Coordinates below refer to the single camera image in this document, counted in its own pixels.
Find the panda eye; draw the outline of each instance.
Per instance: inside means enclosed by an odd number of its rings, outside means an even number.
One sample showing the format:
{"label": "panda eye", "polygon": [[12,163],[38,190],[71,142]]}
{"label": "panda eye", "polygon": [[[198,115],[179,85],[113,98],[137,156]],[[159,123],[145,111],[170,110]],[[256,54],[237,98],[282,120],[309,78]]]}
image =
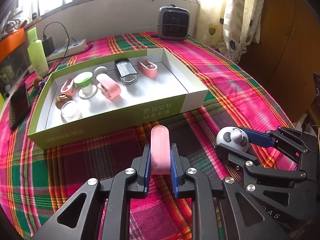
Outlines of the panda eye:
{"label": "panda eye", "polygon": [[229,132],[226,132],[224,135],[223,135],[223,139],[226,141],[226,142],[231,142],[231,137],[230,137],[231,133]]}
{"label": "panda eye", "polygon": [[242,137],[242,141],[241,141],[240,144],[241,144],[241,146],[243,146],[243,147],[248,144],[248,140],[247,140],[247,138],[246,138],[245,136]]}

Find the curtain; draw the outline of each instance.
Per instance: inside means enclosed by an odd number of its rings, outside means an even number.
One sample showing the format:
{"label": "curtain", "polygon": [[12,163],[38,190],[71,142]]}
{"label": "curtain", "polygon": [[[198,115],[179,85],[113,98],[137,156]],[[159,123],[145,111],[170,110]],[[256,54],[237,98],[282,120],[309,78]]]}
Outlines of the curtain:
{"label": "curtain", "polygon": [[196,39],[238,63],[246,47],[260,41],[264,0],[199,0]]}

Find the green box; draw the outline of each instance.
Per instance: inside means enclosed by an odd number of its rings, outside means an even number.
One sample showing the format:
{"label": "green box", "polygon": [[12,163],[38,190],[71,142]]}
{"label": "green box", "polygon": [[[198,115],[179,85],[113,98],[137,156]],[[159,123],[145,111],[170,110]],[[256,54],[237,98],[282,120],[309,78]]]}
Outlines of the green box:
{"label": "green box", "polygon": [[[139,73],[138,83],[125,87],[114,61],[128,58]],[[158,66],[157,77],[149,79],[137,69],[137,62],[148,59]],[[97,94],[89,99],[76,95],[82,118],[65,122],[55,106],[55,98],[67,78],[74,78],[84,71],[93,72],[104,65],[108,75],[122,89],[112,101]],[[52,73],[39,96],[33,112],[29,138],[42,149],[90,138],[144,122],[190,111],[201,107],[208,89],[175,56],[165,49],[144,49],[112,54],[87,60]]]}

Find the metal bolt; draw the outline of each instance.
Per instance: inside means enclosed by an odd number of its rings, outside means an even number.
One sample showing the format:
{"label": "metal bolt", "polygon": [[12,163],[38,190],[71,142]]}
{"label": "metal bolt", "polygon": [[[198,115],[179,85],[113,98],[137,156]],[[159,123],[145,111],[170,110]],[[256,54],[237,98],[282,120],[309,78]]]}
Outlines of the metal bolt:
{"label": "metal bolt", "polygon": [[125,174],[131,175],[134,174],[136,172],[136,170],[134,168],[127,168],[125,170]]}
{"label": "metal bolt", "polygon": [[256,186],[253,185],[253,184],[249,184],[249,185],[247,186],[247,191],[252,192],[252,191],[254,191],[255,189],[256,189]]}
{"label": "metal bolt", "polygon": [[235,182],[235,179],[233,177],[226,177],[224,180],[228,184],[233,184]]}
{"label": "metal bolt", "polygon": [[245,165],[247,165],[247,166],[252,166],[252,165],[253,165],[253,162],[252,162],[252,161],[246,161],[246,162],[245,162]]}
{"label": "metal bolt", "polygon": [[307,176],[307,174],[304,171],[301,171],[300,176],[305,178]]}
{"label": "metal bolt", "polygon": [[187,169],[187,173],[189,173],[189,174],[196,174],[196,173],[197,173],[197,169],[195,169],[195,168],[189,168],[189,169]]}
{"label": "metal bolt", "polygon": [[96,178],[88,179],[88,185],[93,186],[98,183],[98,180]]}

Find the panda head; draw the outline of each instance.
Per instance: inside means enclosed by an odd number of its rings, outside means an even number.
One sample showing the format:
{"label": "panda head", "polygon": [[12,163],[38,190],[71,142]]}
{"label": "panda head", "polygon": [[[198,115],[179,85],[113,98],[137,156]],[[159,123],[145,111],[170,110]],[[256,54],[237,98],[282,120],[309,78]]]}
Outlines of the panda head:
{"label": "panda head", "polygon": [[238,127],[227,126],[222,128],[217,135],[217,144],[224,143],[234,149],[246,152],[249,148],[247,134]]}

